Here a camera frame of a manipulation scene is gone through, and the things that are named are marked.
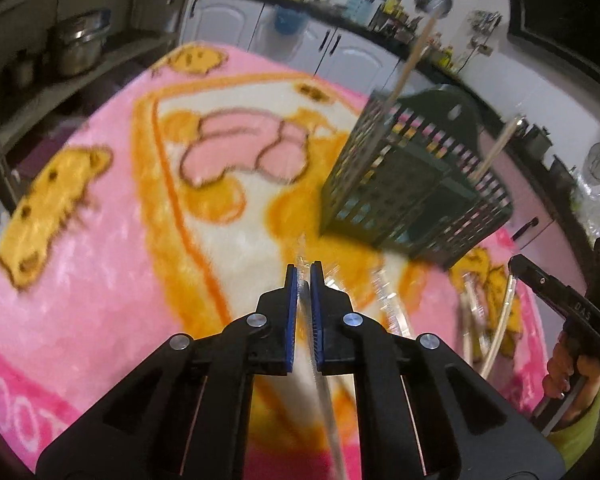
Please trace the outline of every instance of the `metal screw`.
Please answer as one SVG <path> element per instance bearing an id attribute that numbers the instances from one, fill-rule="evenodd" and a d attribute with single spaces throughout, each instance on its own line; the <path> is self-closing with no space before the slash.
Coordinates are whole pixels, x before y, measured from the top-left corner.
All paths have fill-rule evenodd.
<path id="1" fill-rule="evenodd" d="M 265 326 L 267 323 L 267 316 L 264 314 L 251 314 L 247 318 L 247 325 L 253 326 L 254 328 L 258 328 L 260 326 Z"/>
<path id="2" fill-rule="evenodd" d="M 433 334 L 425 334 L 420 338 L 420 344 L 429 350 L 435 350 L 440 346 L 440 339 Z"/>
<path id="3" fill-rule="evenodd" d="M 184 334 L 178 334 L 169 339 L 169 346 L 174 350 L 184 350 L 191 343 L 191 339 Z"/>
<path id="4" fill-rule="evenodd" d="M 344 324 L 348 326 L 360 326 L 364 321 L 364 319 L 362 319 L 362 316 L 360 316 L 360 314 L 356 314 L 355 312 L 345 314 L 342 320 L 344 321 Z"/>

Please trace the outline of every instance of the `kitchen counter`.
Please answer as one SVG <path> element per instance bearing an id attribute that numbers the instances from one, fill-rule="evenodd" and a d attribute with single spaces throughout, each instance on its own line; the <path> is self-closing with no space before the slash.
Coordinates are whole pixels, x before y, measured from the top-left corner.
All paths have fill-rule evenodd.
<path id="1" fill-rule="evenodd" d="M 302 10 L 310 17 L 319 20 L 320 22 L 348 30 L 366 40 L 372 41 L 401 59 L 406 59 L 410 53 L 410 49 L 407 45 L 396 40 L 388 40 L 381 34 L 372 32 L 366 27 L 341 17 L 324 5 L 295 2 L 293 0 L 254 1 L 262 2 L 267 5 L 279 5 L 289 9 Z M 1 0 L 0 12 L 13 8 L 22 2 L 23 0 Z M 449 84 L 457 86 L 467 92 L 477 105 L 485 129 L 494 137 L 498 135 L 503 126 L 501 117 L 460 78 L 437 65 L 431 64 L 427 60 L 419 62 L 417 70 L 434 84 Z M 593 251 L 589 245 L 584 229 L 571 212 L 568 197 L 555 189 L 548 170 L 541 163 L 528 156 L 518 140 L 514 139 L 509 143 L 506 147 L 506 153 L 524 174 L 532 189 L 547 209 L 549 215 L 551 215 L 558 223 L 566 237 L 569 239 L 580 269 L 582 270 L 587 283 L 590 283 L 590 274 L 591 269 L 593 268 Z"/>
<path id="2" fill-rule="evenodd" d="M 324 22 L 333 27 L 348 30 L 349 32 L 357 34 L 366 40 L 372 41 L 401 59 L 406 59 L 410 54 L 410 49 L 407 45 L 397 40 L 388 40 L 381 34 L 368 30 L 366 27 L 363 27 L 357 23 L 353 23 L 346 18 L 324 9 L 323 6 L 311 3 L 295 2 L 292 0 L 255 1 L 259 1 L 268 5 L 279 5 L 289 9 L 302 10 L 316 20 Z M 498 135 L 504 126 L 502 118 L 458 76 L 447 72 L 446 70 L 428 62 L 427 60 L 421 60 L 416 69 L 422 75 L 427 77 L 432 83 L 457 86 L 467 92 L 475 101 L 485 129 L 493 137 Z M 576 258 L 578 265 L 582 270 L 587 284 L 589 284 L 592 279 L 591 273 L 593 269 L 593 250 L 589 245 L 589 241 L 587 240 L 587 235 L 585 234 L 583 227 L 576 220 L 573 212 L 571 211 L 569 197 L 556 189 L 551 177 L 549 176 L 549 171 L 547 168 L 528 155 L 520 140 L 513 139 L 508 144 L 505 151 L 507 155 L 509 155 L 510 158 L 515 162 L 518 169 L 524 174 L 534 192 L 536 195 L 538 195 L 539 199 L 542 201 L 542 204 L 546 207 L 549 215 L 551 215 L 551 217 L 558 223 L 566 237 L 569 239 L 574 257 Z"/>

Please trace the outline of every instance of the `blue container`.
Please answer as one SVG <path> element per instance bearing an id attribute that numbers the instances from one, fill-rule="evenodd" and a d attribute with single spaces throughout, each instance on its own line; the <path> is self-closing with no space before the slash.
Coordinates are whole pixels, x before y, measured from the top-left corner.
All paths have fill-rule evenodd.
<path id="1" fill-rule="evenodd" d="M 283 36 L 292 36 L 300 32 L 308 19 L 309 16 L 304 12 L 276 6 L 274 28 Z"/>

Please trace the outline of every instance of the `cabinet door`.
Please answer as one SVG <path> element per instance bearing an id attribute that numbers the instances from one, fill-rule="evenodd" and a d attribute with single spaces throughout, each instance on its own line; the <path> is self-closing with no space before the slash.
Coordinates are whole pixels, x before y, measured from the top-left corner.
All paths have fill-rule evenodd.
<path id="1" fill-rule="evenodd" d="M 183 2 L 184 0 L 136 0 L 131 26 L 138 30 L 176 32 Z"/>
<path id="2" fill-rule="evenodd" d="M 487 132 L 480 134 L 479 146 L 482 156 L 489 153 L 495 140 Z M 542 200 L 536 195 L 523 173 L 506 152 L 500 154 L 493 161 L 493 170 L 502 179 L 509 191 L 513 202 L 513 215 L 506 224 L 509 234 L 516 237 L 516 245 L 523 249 L 534 240 L 554 220 L 544 208 Z"/>
<path id="3" fill-rule="evenodd" d="M 382 88 L 398 58 L 360 36 L 338 29 L 316 75 L 361 94 Z"/>
<path id="4" fill-rule="evenodd" d="M 183 43 L 208 41 L 248 50 L 263 6 L 249 0 L 190 0 Z"/>
<path id="5" fill-rule="evenodd" d="M 275 30 L 275 19 L 275 7 L 265 6 L 249 52 L 315 75 L 335 28 L 317 20 L 309 20 L 301 36 L 285 36 Z"/>

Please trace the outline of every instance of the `green sleeve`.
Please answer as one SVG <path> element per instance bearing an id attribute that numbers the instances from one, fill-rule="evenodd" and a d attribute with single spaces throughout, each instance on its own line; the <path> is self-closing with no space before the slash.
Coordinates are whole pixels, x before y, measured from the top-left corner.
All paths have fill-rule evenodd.
<path id="1" fill-rule="evenodd" d="M 600 392 L 589 411 L 575 424 L 554 431 L 547 437 L 560 452 L 567 469 L 570 469 L 591 446 L 600 418 Z"/>

